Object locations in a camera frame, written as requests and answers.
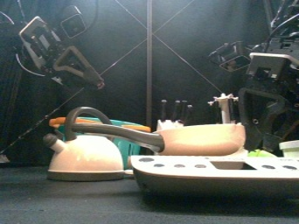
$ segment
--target black curtain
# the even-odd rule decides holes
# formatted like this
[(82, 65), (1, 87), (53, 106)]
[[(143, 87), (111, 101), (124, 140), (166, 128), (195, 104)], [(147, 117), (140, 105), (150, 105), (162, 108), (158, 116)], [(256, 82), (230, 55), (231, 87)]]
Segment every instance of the black curtain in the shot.
[[(160, 118), (160, 100), (168, 101), (168, 116), (175, 100), (194, 106), (191, 124), (212, 123), (208, 102), (220, 93), (238, 96), (244, 86), (246, 68), (228, 73), (210, 63), (208, 55), (224, 43), (244, 41), (260, 44), (268, 35), (267, 15), (259, 0), (154, 0), (152, 1), (152, 130)], [(86, 55), (106, 80), (99, 91), (86, 88), (52, 117), (71, 109), (99, 109), (111, 119), (146, 125), (147, 94), (147, 0), (23, 1), (24, 20), (40, 16), (55, 28), (65, 6), (76, 5), (88, 30), (69, 42)], [(23, 20), (16, 1), (3, 5), (13, 20)], [(23, 63), (36, 71), (29, 58)], [(7, 60), (20, 73), (15, 60)], [(11, 82), (17, 77), (1, 77)], [(79, 91), (51, 79), (23, 72), (15, 97), (9, 135), (5, 145), (49, 114)], [(3, 89), (5, 95), (12, 92)], [(47, 165), (52, 151), (43, 146), (43, 136), (52, 132), (45, 120), (7, 150), (8, 158), (20, 163)]]

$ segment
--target kettle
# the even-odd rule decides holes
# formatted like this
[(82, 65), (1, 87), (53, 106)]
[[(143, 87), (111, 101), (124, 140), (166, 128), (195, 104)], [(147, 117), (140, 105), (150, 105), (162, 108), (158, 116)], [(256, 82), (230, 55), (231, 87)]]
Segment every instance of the kettle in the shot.
[(75, 108), (68, 113), (65, 142), (53, 134), (43, 138), (44, 145), (55, 151), (47, 178), (65, 181), (122, 179), (123, 158), (112, 139), (98, 135), (78, 135), (72, 131), (72, 125), (82, 114), (90, 114), (104, 124), (112, 124), (107, 116), (94, 108)]

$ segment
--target green object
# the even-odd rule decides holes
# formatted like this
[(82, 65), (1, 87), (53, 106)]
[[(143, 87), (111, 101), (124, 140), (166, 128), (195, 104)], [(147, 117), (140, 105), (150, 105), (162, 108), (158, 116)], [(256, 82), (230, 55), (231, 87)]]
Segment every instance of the green object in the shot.
[[(87, 119), (95, 122), (99, 122), (99, 119), (95, 117), (79, 117), (82, 119)], [(116, 126), (123, 126), (123, 125), (135, 125), (135, 126), (143, 126), (142, 124), (138, 123), (132, 123), (132, 122), (122, 122), (119, 120), (111, 120), (112, 124)], [(57, 128), (57, 131), (64, 135), (64, 125), (60, 125), (60, 127)], [(132, 155), (139, 155), (140, 153), (140, 146), (124, 139), (120, 138), (115, 138), (114, 139), (114, 144), (116, 145), (116, 147), (119, 148), (122, 157), (123, 157), (123, 163), (124, 163), (124, 169), (127, 169), (127, 160)]]
[(251, 158), (276, 158), (276, 155), (266, 150), (252, 150), (247, 156)]

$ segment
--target black table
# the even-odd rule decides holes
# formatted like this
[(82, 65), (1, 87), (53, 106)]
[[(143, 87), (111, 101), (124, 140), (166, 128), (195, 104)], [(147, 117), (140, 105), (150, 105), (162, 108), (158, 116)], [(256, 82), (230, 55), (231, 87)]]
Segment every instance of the black table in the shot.
[(47, 167), (0, 168), (0, 223), (299, 223), (299, 200), (143, 195), (132, 178), (47, 179)]

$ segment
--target cable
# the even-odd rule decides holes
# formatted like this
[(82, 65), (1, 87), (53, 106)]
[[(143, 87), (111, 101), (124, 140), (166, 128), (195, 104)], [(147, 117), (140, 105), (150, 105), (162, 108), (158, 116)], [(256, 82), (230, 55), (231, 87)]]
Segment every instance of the cable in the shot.
[(11, 22), (11, 24), (15, 24), (15, 21), (0, 11), (0, 13), (3, 14), (3, 16), (8, 19), (8, 21)]
[(15, 139), (15, 141), (0, 151), (0, 156), (5, 153), (5, 151), (20, 141), (24, 139), (24, 137), (33, 131), (36, 128), (41, 125), (41, 123), (49, 119), (49, 117), (53, 115), (53, 113), (61, 109), (64, 104), (67, 104), (72, 98), (84, 90), (84, 87), (69, 97), (69, 99), (48, 114), (44, 116), (44, 118)]
[(268, 38), (266, 39), (266, 48), (264, 48), (264, 52), (267, 51), (267, 47), (268, 47), (268, 43), (271, 41), (271, 38), (276, 35), (276, 33), (291, 23), (294, 22), (294, 20), (296, 20), (299, 18), (299, 14), (294, 15), (292, 17), (290, 17), (271, 32)]
[(16, 57), (16, 61), (17, 61), (19, 65), (20, 65), (21, 69), (23, 69), (27, 73), (33, 74), (33, 75), (36, 75), (36, 76), (41, 76), (41, 77), (45, 76), (44, 74), (32, 72), (31, 70), (28, 70), (28, 69), (24, 67), (24, 65), (23, 65), (23, 63), (21, 63), (21, 61), (20, 61), (20, 58), (19, 58), (19, 54), (16, 54), (15, 57)]

